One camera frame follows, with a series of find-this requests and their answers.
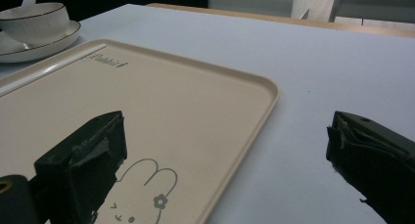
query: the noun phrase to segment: white plate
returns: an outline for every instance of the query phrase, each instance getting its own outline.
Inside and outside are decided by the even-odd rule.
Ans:
[[[40,46],[27,46],[0,32],[0,63],[18,63],[45,58],[67,48],[79,36],[80,23],[70,21],[67,33],[61,39]]]

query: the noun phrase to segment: white bowl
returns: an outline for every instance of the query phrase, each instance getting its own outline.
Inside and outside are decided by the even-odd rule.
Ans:
[[[22,43],[48,44],[65,36],[69,15],[62,3],[34,4],[26,14],[18,7],[0,12],[0,28]]]

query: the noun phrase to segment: table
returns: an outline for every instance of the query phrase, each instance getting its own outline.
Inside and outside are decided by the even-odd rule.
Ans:
[[[281,89],[209,223],[385,223],[326,160],[326,127],[334,111],[353,112],[415,140],[413,33],[160,6],[125,5],[82,21],[74,45],[118,40],[266,76]]]

